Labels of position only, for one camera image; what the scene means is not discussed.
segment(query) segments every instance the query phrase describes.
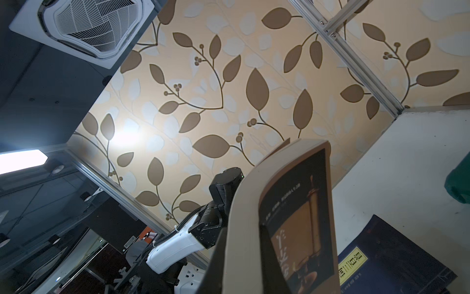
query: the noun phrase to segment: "fluorescent light panel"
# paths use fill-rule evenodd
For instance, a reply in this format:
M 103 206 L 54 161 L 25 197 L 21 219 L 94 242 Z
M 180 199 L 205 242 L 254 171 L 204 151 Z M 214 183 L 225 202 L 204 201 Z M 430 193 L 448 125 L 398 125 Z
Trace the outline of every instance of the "fluorescent light panel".
M 47 156 L 39 150 L 0 154 L 0 175 L 44 164 Z

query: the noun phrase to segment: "book cover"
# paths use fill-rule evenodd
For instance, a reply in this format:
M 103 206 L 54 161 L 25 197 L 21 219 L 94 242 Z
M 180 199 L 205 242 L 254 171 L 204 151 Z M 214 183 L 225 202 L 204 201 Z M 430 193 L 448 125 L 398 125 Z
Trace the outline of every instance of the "book cover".
M 342 294 L 442 294 L 457 277 L 376 215 L 338 260 Z
M 328 172 L 321 149 L 281 172 L 260 199 L 260 224 L 293 294 L 315 293 L 335 275 Z

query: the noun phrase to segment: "aluminum frame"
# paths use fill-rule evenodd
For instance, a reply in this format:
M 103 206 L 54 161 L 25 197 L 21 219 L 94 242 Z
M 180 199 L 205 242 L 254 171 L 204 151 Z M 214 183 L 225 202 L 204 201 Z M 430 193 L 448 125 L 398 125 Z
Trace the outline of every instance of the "aluminum frame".
M 311 25 L 311 27 L 323 38 L 325 42 L 333 49 L 333 51 L 344 61 L 346 66 L 356 75 L 364 86 L 369 89 L 371 94 L 379 101 L 381 105 L 394 117 L 402 113 L 405 109 L 400 101 L 387 89 L 387 87 L 379 80 L 379 78 L 370 70 L 362 59 L 349 47 L 349 45 L 338 33 L 327 32 L 326 26 L 331 28 L 337 24 L 342 24 L 360 5 L 365 1 L 352 0 L 343 7 L 332 19 L 326 24 L 321 24 L 324 17 L 308 0 L 289 0 L 299 14 Z

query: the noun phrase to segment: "yellow label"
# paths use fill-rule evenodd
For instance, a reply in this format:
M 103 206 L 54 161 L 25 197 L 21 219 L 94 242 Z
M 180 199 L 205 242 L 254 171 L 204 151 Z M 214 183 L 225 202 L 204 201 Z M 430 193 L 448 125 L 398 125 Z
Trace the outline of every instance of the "yellow label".
M 346 282 L 367 260 L 367 256 L 356 247 L 339 264 L 339 284 Z

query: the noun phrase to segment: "orange object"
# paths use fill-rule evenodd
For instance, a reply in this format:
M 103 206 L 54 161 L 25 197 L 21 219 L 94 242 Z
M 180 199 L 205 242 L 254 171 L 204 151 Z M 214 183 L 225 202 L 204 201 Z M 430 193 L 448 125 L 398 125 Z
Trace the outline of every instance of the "orange object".
M 139 235 L 139 240 L 142 240 L 142 238 L 144 238 L 144 236 L 145 236 L 148 232 L 153 232 L 153 230 L 152 230 L 150 227 L 146 227 L 146 228 L 142 231 L 142 233 Z M 150 242 L 152 242 L 152 239 L 150 239 L 150 238 L 145 238 L 144 241 L 150 244 Z

